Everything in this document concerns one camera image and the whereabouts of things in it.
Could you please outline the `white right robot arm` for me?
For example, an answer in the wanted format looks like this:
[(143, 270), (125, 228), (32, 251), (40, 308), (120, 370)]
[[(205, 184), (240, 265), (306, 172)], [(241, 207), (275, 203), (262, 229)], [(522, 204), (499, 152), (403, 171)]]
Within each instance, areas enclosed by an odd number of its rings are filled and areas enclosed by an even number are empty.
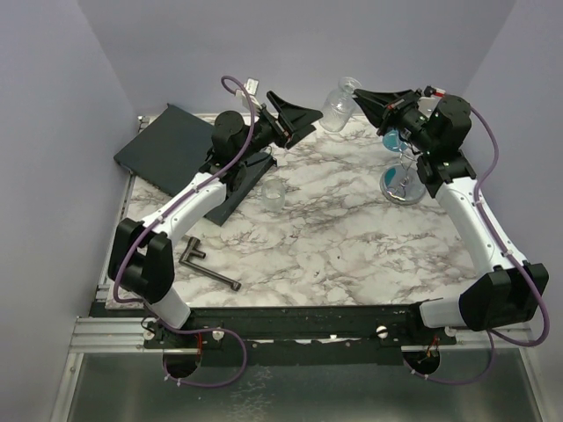
[(419, 303), (419, 315), (405, 322), (406, 337), (422, 345), (437, 328), (485, 331), (530, 321), (545, 308), (542, 294), (549, 274), (510, 241), (481, 192), (482, 178), (461, 150), (475, 114), (470, 104), (431, 86), (396, 92), (357, 89), (354, 99), (379, 135), (396, 129), (417, 149), (420, 182), (452, 220), (477, 274), (463, 293)]

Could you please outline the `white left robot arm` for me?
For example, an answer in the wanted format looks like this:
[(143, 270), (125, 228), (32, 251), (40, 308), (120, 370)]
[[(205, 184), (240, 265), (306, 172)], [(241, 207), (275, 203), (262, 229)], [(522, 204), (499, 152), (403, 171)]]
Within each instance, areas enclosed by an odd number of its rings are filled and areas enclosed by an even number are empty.
[(107, 275), (116, 290), (134, 294), (165, 326), (165, 337), (176, 347), (194, 340), (191, 310), (173, 286), (173, 250), (179, 240), (209, 211), (236, 193), (246, 174), (246, 161), (270, 144), (291, 149), (314, 132), (323, 114), (290, 104), (272, 91), (267, 99), (276, 113), (253, 105), (245, 121), (235, 111), (220, 113), (214, 122), (212, 146), (191, 182), (159, 210), (140, 221), (122, 220), (115, 232)]

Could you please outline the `clear ribbed wine glass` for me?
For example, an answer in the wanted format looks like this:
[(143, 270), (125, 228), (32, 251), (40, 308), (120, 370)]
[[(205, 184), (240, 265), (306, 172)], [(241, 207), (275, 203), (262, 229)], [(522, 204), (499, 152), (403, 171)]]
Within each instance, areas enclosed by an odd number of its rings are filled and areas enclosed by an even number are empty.
[(281, 212), (285, 205), (285, 185), (278, 179), (265, 181), (261, 188), (261, 199), (265, 209)]

